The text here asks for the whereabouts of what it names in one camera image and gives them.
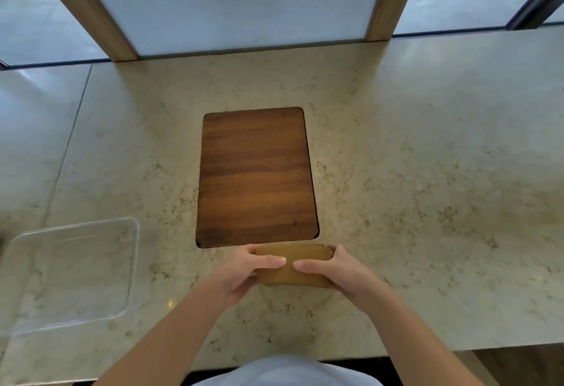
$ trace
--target marble countertop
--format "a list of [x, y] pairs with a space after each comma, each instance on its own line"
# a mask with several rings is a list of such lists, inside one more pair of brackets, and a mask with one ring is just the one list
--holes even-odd
[[[13, 337], [0, 385], [100, 376], [221, 263], [194, 242], [202, 118], [300, 106], [320, 243], [453, 350], [564, 341], [564, 29], [93, 65], [46, 225], [141, 226], [120, 318]], [[194, 369], [384, 355], [331, 290], [256, 287]]]

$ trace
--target white shirt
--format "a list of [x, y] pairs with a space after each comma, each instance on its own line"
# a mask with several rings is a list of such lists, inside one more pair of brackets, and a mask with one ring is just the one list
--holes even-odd
[[281, 355], [253, 361], [194, 386], [382, 386], [374, 377], [348, 368], [296, 356]]

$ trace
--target clear plastic lid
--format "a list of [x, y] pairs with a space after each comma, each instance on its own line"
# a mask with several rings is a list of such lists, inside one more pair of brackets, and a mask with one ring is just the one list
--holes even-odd
[[46, 228], [13, 238], [0, 259], [0, 333], [115, 318], [133, 287], [133, 218]]

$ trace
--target wooden cutting board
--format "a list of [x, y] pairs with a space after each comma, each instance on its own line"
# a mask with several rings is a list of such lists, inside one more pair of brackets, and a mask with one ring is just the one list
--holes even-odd
[[318, 233], [303, 110], [204, 116], [197, 245], [309, 240]]

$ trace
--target forearm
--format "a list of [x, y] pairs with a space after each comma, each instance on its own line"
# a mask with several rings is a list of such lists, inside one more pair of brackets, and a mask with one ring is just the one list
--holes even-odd
[[372, 295], [367, 314], [405, 386], [482, 384], [387, 286]]
[[96, 386], [178, 386], [222, 311], [209, 284], [197, 284]]

